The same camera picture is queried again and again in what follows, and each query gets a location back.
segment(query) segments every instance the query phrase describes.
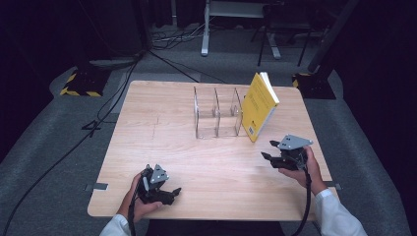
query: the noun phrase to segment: wooden tabletop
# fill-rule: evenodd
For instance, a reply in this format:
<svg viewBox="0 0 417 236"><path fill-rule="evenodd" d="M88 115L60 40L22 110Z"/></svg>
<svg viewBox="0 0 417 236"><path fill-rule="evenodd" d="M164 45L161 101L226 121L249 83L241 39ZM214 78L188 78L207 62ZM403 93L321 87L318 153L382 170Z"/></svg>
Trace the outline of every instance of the wooden tabletop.
<svg viewBox="0 0 417 236"><path fill-rule="evenodd" d="M323 179L331 177L302 96L297 88L274 87L278 98L273 116L255 143L244 129L239 137L196 139L194 87L248 86L134 81L114 130L89 202L91 216L113 216L133 177L159 164L170 179L161 190L182 191L172 206L146 215L169 219L300 220L306 190L264 160L261 151L279 155L269 144L287 134L312 140ZM309 219L315 219L314 202Z"/></svg>

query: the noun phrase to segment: human hand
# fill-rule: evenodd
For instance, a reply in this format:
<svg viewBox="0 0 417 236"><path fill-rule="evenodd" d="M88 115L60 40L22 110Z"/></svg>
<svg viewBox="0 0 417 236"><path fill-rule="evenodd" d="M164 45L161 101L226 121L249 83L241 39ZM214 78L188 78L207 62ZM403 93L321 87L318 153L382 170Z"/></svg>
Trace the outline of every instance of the human hand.
<svg viewBox="0 0 417 236"><path fill-rule="evenodd" d="M318 194L322 190L326 189L325 182L322 179L322 173L320 172L320 167L316 158L314 157L312 148L305 146L304 150L307 153L307 168L309 170L310 177L312 179L312 193L314 195ZM282 173L290 178L297 180L297 182L306 188L306 174L302 170L288 170L284 168L278 169L279 173Z"/></svg>
<svg viewBox="0 0 417 236"><path fill-rule="evenodd" d="M139 180L141 179L141 173L137 174L132 181L132 185L128 193L126 193L125 198L123 199L122 204L117 210L118 214L123 215L125 218L128 218L129 213L129 205L131 203L132 197L135 193L136 186L138 185ZM141 199L137 198L135 201L135 209L134 215L135 218L133 219L134 222L139 221L145 214L150 213L162 206L162 202L155 202L151 204L144 204Z"/></svg>

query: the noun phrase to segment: book cover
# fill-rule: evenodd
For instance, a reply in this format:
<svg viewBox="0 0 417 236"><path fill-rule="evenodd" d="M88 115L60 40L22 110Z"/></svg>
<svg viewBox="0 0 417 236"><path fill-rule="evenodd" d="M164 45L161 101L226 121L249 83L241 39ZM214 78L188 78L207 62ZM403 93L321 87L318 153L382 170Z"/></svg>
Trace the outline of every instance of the book cover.
<svg viewBox="0 0 417 236"><path fill-rule="evenodd" d="M268 73L256 73L242 104L242 126L252 142L261 133L279 99L270 85Z"/></svg>

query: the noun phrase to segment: cable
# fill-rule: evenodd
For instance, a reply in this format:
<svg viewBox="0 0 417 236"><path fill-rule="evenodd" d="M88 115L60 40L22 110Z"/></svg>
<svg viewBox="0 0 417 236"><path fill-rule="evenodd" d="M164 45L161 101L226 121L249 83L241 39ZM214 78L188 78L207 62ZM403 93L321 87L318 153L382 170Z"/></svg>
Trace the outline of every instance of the cable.
<svg viewBox="0 0 417 236"><path fill-rule="evenodd" d="M170 66L171 66L171 67L173 67L175 70L177 70L177 71L181 72L181 74L183 74L184 76L186 76L186 77L190 78L191 80L193 80L193 81L194 81L194 82L196 82L196 83L199 83L199 81L198 81L198 80L196 80L196 79L192 78L192 77L191 77L191 76L189 76L187 73L183 72L183 71L182 71L182 70L180 70L178 67L176 67L176 66L172 65L171 63L169 63L169 62L168 62L167 60L165 60L164 58L162 58L162 57L160 57L160 56L158 56L158 55L154 54L152 51L149 51L149 53L150 53L152 56L154 56L154 57L158 58L159 60L161 60L161 61L165 62L166 64L170 65Z"/></svg>
<svg viewBox="0 0 417 236"><path fill-rule="evenodd" d="M87 10L86 10L86 8L84 7L84 5L83 5L83 3L81 2L81 0L78 0L78 3L79 3L79 5L81 6L81 8L83 9L83 12L86 14L86 16L87 16L87 18L89 19L89 22L91 23L91 25L92 25L92 27L94 28L94 30L95 30L95 33L97 34L97 36L98 36L98 38L100 38L100 40L104 43L104 45L106 45L106 47L110 50L110 51L112 51L112 52L114 52L115 54L117 54L117 55L120 55L120 56L127 56L127 57L135 57L136 55L138 55L139 53L136 53L136 54L124 54L124 53L121 53L121 52L119 52L119 51L117 51L117 50L115 50L115 49L113 49L105 40L104 40L104 38L101 36L101 33L98 31L98 28L95 26L95 24L94 24L94 21L92 20L92 18L89 16L89 13L87 12Z"/></svg>
<svg viewBox="0 0 417 236"><path fill-rule="evenodd" d="M172 39L178 39L180 37L181 39L187 38L187 37L193 37L194 32L196 32L199 28L196 29L184 29L179 35L175 35L176 32L179 32L178 30L172 30L174 33L167 36L166 31L157 31L153 32L152 34L163 34L163 36L154 36L154 40L152 42L161 42L161 41L168 41Z"/></svg>
<svg viewBox="0 0 417 236"><path fill-rule="evenodd" d="M138 184L136 185L135 192L132 195L131 203L129 204L129 211L128 211L127 220L128 220L129 228L130 228L130 231L131 231L131 236L136 236L136 230L135 230L135 224L134 224L135 201L139 197L138 192L139 192L139 187L141 186L141 181L142 180L143 180L143 178L141 177L140 180L138 181Z"/></svg>
<svg viewBox="0 0 417 236"><path fill-rule="evenodd" d="M129 75L128 78L131 77L133 70L135 69L136 65L138 64L139 61L137 61L134 65L132 65L132 67L128 70ZM110 112L114 109L114 107L116 106L117 102L120 100L123 91L126 88L127 83L123 86L122 92L120 93L119 97L117 98L116 102L114 103L114 105L107 111L107 113L104 115L104 117L102 119L98 119L98 122L94 124L94 126L92 127L92 129L85 135L83 136L69 151L67 151L61 158L58 159L58 161L56 161L51 167L49 167L49 169L47 169L28 189L27 191L24 193L24 195L19 199L18 203L15 205L15 207L12 210L12 213L10 214L6 226L3 230L3 236L6 236L7 231L9 229L10 223L12 222L13 216L15 215L16 211L18 210L19 206L21 205L21 203L24 201L24 199L26 198L26 196L30 193L30 191L53 169L55 168L55 166L57 166L59 163L61 163L61 161L63 161L68 155L70 155L83 141L86 140L87 137L89 137L89 135L95 131L95 129L103 122L103 120L110 114Z"/></svg>
<svg viewBox="0 0 417 236"><path fill-rule="evenodd" d="M306 174L306 189L307 189L307 202L306 202L306 209L304 210L304 215L303 215L303 219L301 220L300 226L298 226L297 231L292 234L292 236L297 236L301 233L301 231L304 228L304 225L306 224L307 221L307 216L309 216L309 211L310 211L310 204L311 204L311 199L312 199L312 178L309 174L308 168L307 166L303 168L304 173Z"/></svg>
<svg viewBox="0 0 417 236"><path fill-rule="evenodd" d="M179 45L181 42L188 42L191 40L194 40L197 37L201 37L203 36L201 34L201 32L204 30L203 27L205 26L205 24L200 25L199 27L195 28L195 29L189 29L192 32L189 34L186 34L185 31L181 32L180 35L175 35L176 32L178 32L178 30L176 30L174 33L172 33L170 36L166 36L165 32L155 32L155 34L158 33L163 33L165 34L165 37L159 37L155 40L153 40L153 44L157 43L157 42L162 42L162 41L167 41L165 46L157 46L154 45L152 47L152 49L154 50L164 50L164 49L172 49L175 46Z"/></svg>
<svg viewBox="0 0 417 236"><path fill-rule="evenodd" d="M144 54L145 54L145 52L143 51L143 52L140 52L140 55L139 55L139 57L137 58L137 60L138 60L138 62L143 58L143 56L144 56ZM126 79L125 79L125 82L122 84L122 86L121 87L119 87L117 90L116 90L116 92L114 92L114 94L100 107L100 109L97 111L97 119L98 120L102 120L102 123L116 123L116 122L106 122L106 121L104 121L104 118L103 119L101 119L100 118L100 112L101 112L101 110L104 108L104 106L108 103L108 102L110 102L115 96L116 96L116 94L120 91L120 89L124 89L125 87L126 87L126 85L127 85L127 83L129 82L129 79L130 79L130 74L129 74L129 77L128 77L128 74L129 74L129 70L127 71L127 73L126 73Z"/></svg>
<svg viewBox="0 0 417 236"><path fill-rule="evenodd" d="M219 79L219 78L217 78L217 77L211 76L211 75L209 75L209 74L207 74L207 73L204 73L204 72L201 72L201 71L199 71L199 70L193 69L193 68L188 67L188 66L186 66L186 65L183 65L183 64L181 64L181 63L174 62L174 61L171 61L171 60L169 60L169 59L166 59L166 58L160 57L160 56L158 56L158 55L154 54L152 51L149 51L149 53L150 53L152 56L154 56L154 57L158 58L159 60L161 60L161 61L165 62L166 64L168 64L169 66L171 66L171 67L172 67L172 68L174 68L175 70L179 71L181 74L185 75L186 77L190 78L191 80L193 80L193 81L194 81L194 82L196 82L196 83L199 83L199 81L197 81L196 79L192 78L191 76L189 76L188 74L186 74L184 71L180 70L178 67L176 67L176 66L172 65L172 63L173 63L173 64L178 64L178 65L181 65L181 66L183 66L183 67L185 67L185 68L188 68L188 69L190 69L190 70L194 70L194 71L196 71L196 72L200 72L200 73L202 73L202 74L204 74L204 75L207 75L207 76L212 77L212 78L214 78L214 79L216 79L216 80L219 80L219 81L223 82L224 84L229 84L228 82L226 82L226 81L224 81L224 80L222 80L222 79Z"/></svg>
<svg viewBox="0 0 417 236"><path fill-rule="evenodd" d="M164 59L165 59L165 60L167 60L167 61L169 61L169 62L171 62L171 63L174 63L174 64L177 64L177 65L183 66L183 67L185 67L185 68L187 68L187 69L190 69L190 70L193 70L193 71L199 72L199 73L201 73L201 74L203 74L203 75L206 75L206 76L208 76L208 77L214 78L214 79L216 79L216 80L218 80L218 81L220 81L220 82L222 82L222 83L224 83L224 84L229 84L228 82L226 82L226 81L224 81L224 80L222 80L222 79L220 79L220 78L214 77L214 76L212 76L212 75L209 75L209 74L207 74L207 73L205 73L205 72L202 72L202 71L199 71L199 70L197 70L197 69L194 69L194 68L188 67L188 66L186 66L186 65L184 65L184 64L181 64L181 63L178 63L178 62L174 62L174 61L172 61L172 60L170 60L170 59L166 59L166 58L164 58Z"/></svg>

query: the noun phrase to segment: clear acrylic divider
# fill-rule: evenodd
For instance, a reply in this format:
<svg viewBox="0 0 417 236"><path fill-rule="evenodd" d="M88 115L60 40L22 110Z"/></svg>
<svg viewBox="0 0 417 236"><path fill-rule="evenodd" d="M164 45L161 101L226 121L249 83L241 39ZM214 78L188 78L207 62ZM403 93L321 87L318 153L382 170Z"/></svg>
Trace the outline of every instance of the clear acrylic divider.
<svg viewBox="0 0 417 236"><path fill-rule="evenodd" d="M238 136L242 108L236 88L194 88L196 138Z"/></svg>

